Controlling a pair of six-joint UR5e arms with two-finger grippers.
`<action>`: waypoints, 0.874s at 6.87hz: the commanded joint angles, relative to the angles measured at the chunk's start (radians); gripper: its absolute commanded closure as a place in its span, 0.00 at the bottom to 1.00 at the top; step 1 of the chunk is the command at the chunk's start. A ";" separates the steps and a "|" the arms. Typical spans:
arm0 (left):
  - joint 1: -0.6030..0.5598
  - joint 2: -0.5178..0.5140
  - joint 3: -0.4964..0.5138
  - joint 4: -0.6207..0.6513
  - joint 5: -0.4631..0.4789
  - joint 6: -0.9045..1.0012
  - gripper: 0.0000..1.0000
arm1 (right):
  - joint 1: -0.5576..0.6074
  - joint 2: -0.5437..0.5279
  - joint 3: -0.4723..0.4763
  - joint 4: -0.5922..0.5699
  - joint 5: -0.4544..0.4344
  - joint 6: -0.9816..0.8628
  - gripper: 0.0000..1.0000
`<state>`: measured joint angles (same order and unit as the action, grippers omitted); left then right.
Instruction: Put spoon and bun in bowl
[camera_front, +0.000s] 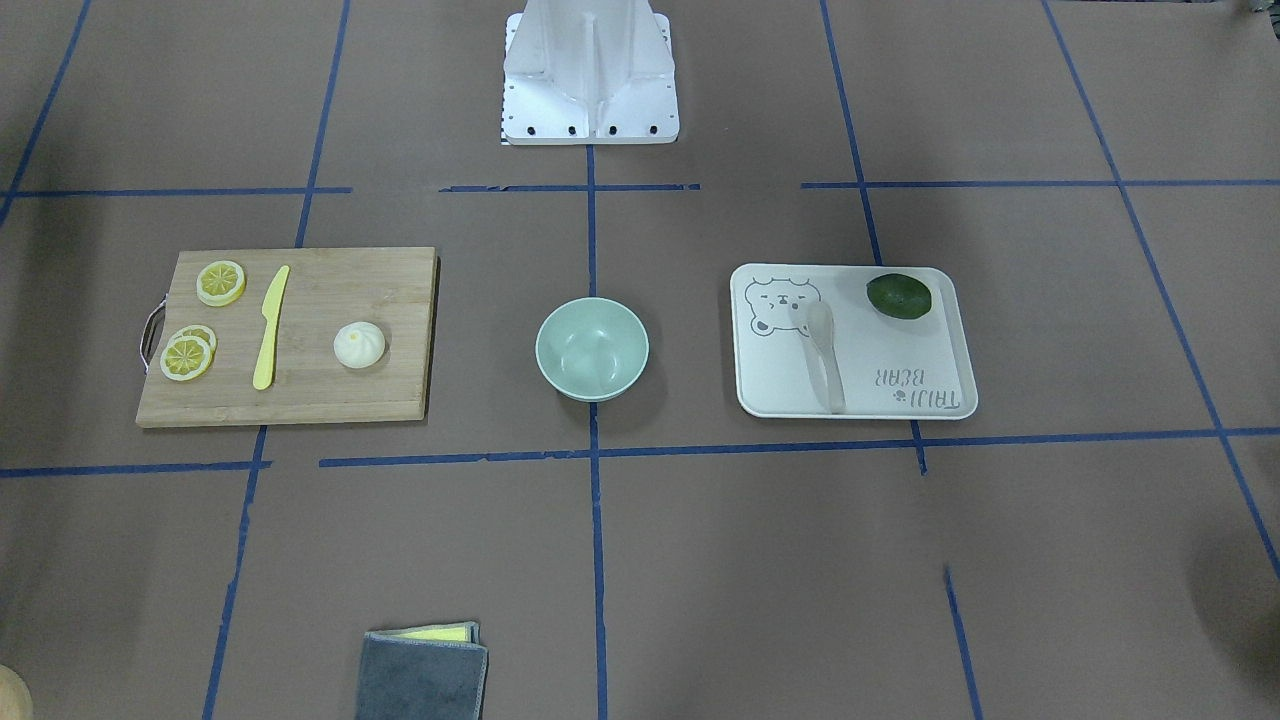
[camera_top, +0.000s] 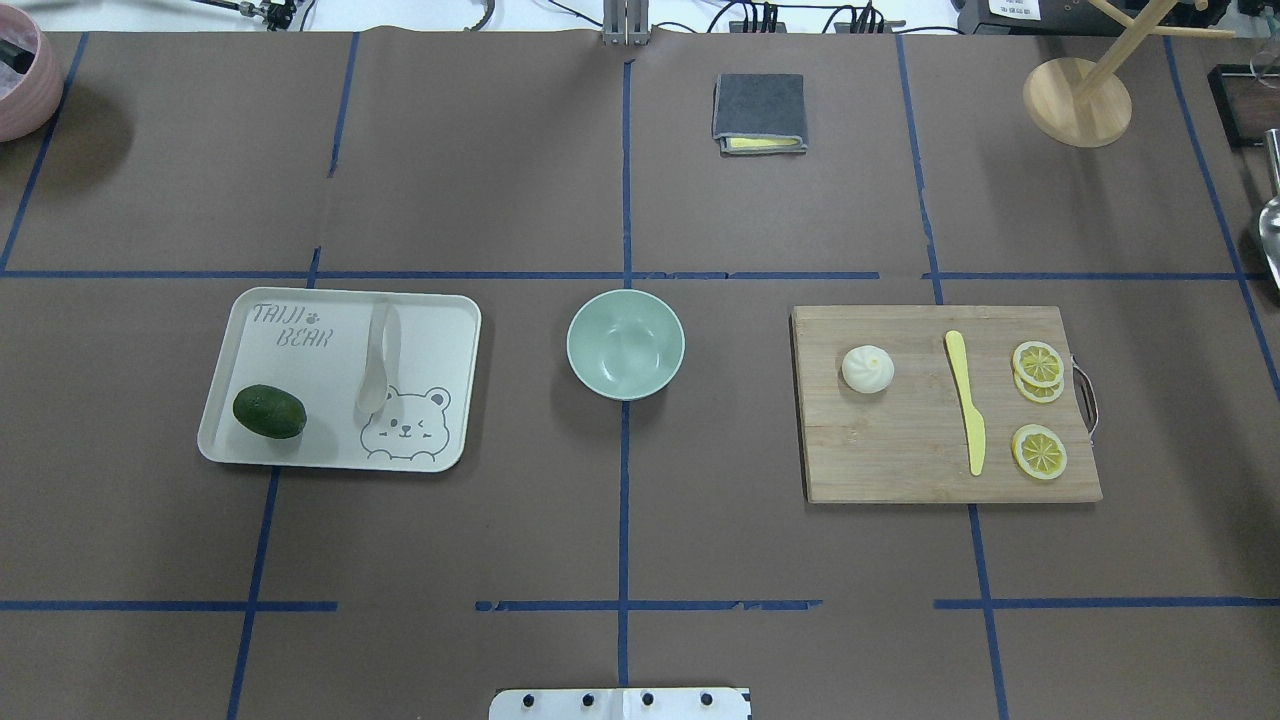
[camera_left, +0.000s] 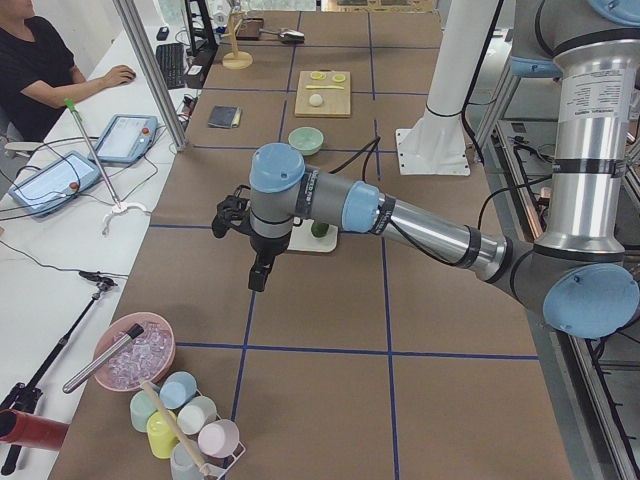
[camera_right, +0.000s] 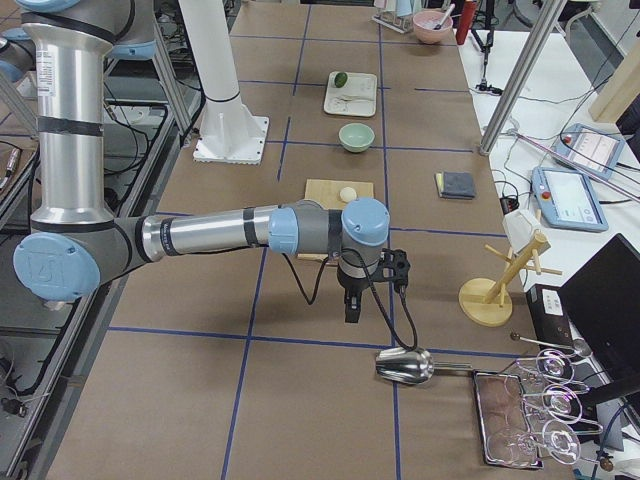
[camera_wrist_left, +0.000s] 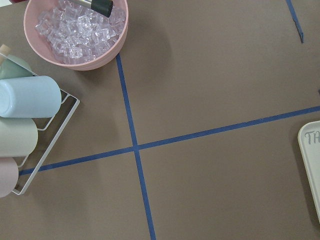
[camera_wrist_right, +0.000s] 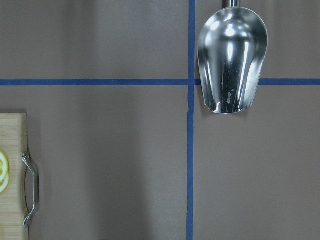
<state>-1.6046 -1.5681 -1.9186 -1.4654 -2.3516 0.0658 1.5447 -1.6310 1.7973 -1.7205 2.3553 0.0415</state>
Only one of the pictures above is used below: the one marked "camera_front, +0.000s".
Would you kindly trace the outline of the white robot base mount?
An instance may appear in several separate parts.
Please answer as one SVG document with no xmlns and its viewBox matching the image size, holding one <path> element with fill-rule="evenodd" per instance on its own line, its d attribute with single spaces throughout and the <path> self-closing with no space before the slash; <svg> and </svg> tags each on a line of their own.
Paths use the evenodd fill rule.
<svg viewBox="0 0 1280 720">
<path fill-rule="evenodd" d="M 673 143 L 669 18 L 648 1 L 529 1 L 506 20 L 500 136 L 513 146 Z"/>
</svg>

